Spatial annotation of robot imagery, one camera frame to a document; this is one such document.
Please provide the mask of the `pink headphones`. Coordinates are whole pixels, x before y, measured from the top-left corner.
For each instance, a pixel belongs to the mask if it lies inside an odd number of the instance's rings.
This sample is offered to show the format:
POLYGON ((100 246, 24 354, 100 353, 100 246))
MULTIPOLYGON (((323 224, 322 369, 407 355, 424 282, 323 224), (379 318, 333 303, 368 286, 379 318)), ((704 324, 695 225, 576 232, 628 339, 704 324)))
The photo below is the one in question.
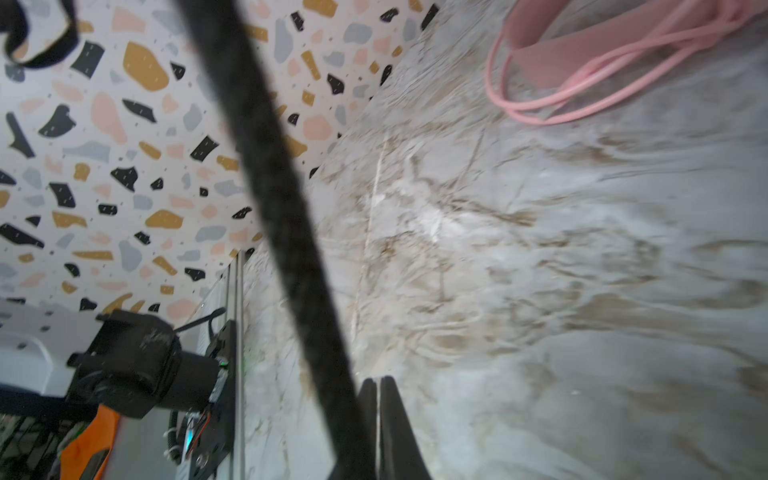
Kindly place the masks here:
POLYGON ((646 1, 609 20, 565 36, 544 40, 545 31, 566 1, 519 1, 508 14, 502 38, 526 80, 541 89, 561 86, 587 62, 637 42, 670 20, 680 1, 646 1))

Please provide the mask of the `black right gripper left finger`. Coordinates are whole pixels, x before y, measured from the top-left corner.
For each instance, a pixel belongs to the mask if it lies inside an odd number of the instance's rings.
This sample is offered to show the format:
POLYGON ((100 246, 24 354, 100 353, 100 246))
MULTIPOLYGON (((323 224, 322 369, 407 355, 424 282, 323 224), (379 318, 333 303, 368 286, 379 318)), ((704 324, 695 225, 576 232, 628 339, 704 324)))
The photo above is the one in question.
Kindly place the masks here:
POLYGON ((351 434, 349 447, 336 459, 329 479, 376 479, 377 384, 366 378, 357 394, 361 427, 351 434))

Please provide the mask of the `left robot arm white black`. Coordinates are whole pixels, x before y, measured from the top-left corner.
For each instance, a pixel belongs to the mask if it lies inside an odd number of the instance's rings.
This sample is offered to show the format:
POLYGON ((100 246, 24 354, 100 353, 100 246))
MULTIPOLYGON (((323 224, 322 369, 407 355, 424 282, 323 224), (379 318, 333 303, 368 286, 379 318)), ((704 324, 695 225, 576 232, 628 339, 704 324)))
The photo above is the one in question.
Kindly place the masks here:
POLYGON ((1 411, 88 420, 98 406, 141 419, 201 412, 222 394, 226 363, 183 350, 164 320, 130 311, 44 310, 1 302, 1 411))

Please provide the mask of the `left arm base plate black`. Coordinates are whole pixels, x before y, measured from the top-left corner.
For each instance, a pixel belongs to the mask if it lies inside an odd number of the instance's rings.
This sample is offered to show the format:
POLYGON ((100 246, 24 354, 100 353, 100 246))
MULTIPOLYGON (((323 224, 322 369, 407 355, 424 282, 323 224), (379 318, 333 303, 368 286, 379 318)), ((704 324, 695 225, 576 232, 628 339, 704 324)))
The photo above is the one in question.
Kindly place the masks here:
POLYGON ((237 423, 237 326, 228 320, 206 351, 223 366, 226 381, 216 401, 189 419, 177 479, 232 479, 237 423))

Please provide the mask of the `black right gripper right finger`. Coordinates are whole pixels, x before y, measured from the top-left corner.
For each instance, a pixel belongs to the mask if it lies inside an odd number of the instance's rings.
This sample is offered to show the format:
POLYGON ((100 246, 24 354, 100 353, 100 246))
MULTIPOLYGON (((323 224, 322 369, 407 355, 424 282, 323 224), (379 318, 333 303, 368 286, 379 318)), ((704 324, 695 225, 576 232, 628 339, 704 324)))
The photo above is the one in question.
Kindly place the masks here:
POLYGON ((379 478, 431 480, 395 379, 383 377, 380 387, 379 478))

